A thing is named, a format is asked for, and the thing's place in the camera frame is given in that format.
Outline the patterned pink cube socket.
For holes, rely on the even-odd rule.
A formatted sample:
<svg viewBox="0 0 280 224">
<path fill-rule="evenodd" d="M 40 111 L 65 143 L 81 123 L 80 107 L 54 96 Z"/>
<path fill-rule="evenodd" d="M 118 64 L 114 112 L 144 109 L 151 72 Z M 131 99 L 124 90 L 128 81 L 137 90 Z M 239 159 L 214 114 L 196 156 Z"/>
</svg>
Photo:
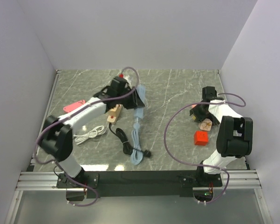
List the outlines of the patterned pink cube socket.
<svg viewBox="0 0 280 224">
<path fill-rule="evenodd" d="M 212 121 L 210 119 L 205 119 L 198 124 L 198 127 L 201 131 L 210 131 L 212 128 Z"/>
</svg>

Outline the red cube socket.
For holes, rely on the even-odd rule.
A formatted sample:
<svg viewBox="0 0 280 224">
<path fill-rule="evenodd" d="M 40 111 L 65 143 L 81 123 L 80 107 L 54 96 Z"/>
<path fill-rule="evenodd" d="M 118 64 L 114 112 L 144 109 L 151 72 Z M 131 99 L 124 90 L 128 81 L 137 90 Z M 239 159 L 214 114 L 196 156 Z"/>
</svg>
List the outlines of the red cube socket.
<svg viewBox="0 0 280 224">
<path fill-rule="evenodd" d="M 209 142 L 208 133 L 206 131 L 196 131 L 194 134 L 194 145 L 205 146 Z"/>
</svg>

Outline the beige wooden power strip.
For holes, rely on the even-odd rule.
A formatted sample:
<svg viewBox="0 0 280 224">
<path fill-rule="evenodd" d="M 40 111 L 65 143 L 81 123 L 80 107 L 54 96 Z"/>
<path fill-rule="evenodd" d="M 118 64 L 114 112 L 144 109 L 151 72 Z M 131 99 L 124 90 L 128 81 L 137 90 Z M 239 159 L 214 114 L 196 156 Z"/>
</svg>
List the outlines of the beige wooden power strip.
<svg viewBox="0 0 280 224">
<path fill-rule="evenodd" d="M 119 118 L 122 107 L 123 106 L 121 104 L 117 104 L 114 108 L 108 111 L 107 121 L 109 123 L 113 125 L 116 123 L 117 119 Z"/>
</svg>

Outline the light blue power strip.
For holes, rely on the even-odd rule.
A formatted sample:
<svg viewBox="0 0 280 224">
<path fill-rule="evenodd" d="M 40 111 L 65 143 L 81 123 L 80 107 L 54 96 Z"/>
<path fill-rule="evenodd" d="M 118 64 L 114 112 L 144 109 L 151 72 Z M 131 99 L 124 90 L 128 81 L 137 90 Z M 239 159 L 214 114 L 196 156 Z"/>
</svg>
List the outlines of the light blue power strip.
<svg viewBox="0 0 280 224">
<path fill-rule="evenodd" d="M 139 85 L 136 88 L 137 92 L 137 106 L 134 109 L 134 117 L 143 119 L 144 118 L 144 107 L 146 102 L 146 88 L 143 85 Z"/>
</svg>

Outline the pink triangular socket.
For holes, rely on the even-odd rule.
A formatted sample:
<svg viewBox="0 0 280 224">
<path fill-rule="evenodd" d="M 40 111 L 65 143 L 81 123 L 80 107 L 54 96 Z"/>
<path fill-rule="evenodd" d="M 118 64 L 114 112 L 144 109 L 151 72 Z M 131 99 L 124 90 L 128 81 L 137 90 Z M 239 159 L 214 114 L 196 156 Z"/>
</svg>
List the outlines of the pink triangular socket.
<svg viewBox="0 0 280 224">
<path fill-rule="evenodd" d="M 69 105 L 63 107 L 63 111 L 64 111 L 65 113 L 70 113 L 70 112 L 72 112 L 73 110 L 75 110 L 75 109 L 79 108 L 80 106 L 84 105 L 85 103 L 86 103 L 86 101 L 85 101 L 84 99 L 83 99 L 83 100 L 76 101 L 76 102 L 74 102 L 74 103 L 72 103 L 72 104 L 69 104 Z"/>
</svg>

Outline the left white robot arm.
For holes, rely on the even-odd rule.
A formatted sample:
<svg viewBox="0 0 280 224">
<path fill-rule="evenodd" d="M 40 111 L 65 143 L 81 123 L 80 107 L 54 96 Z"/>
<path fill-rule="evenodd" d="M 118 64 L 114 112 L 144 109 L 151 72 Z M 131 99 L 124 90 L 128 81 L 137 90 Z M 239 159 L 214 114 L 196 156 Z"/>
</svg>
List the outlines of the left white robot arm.
<svg viewBox="0 0 280 224">
<path fill-rule="evenodd" d="M 125 109 L 143 109 L 145 88 L 130 87 L 123 77 L 115 77 L 110 85 L 93 95 L 84 105 L 72 112 L 46 118 L 37 145 L 54 157 L 57 164 L 67 173 L 67 182 L 74 188 L 84 181 L 84 170 L 73 156 L 74 134 L 89 121 L 107 113 L 117 105 Z"/>
</svg>

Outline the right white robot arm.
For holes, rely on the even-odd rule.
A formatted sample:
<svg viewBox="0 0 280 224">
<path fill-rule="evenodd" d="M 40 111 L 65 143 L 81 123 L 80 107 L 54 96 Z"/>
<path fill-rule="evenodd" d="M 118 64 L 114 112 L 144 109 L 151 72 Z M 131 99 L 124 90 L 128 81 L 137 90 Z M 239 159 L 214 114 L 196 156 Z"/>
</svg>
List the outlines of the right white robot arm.
<svg viewBox="0 0 280 224">
<path fill-rule="evenodd" d="M 206 186 L 212 180 L 211 175 L 219 174 L 232 161 L 251 153 L 253 120 L 236 113 L 213 86 L 202 88 L 202 100 L 190 109 L 190 116 L 207 129 L 219 125 L 216 150 L 201 162 L 204 167 L 195 174 L 196 183 Z"/>
</svg>

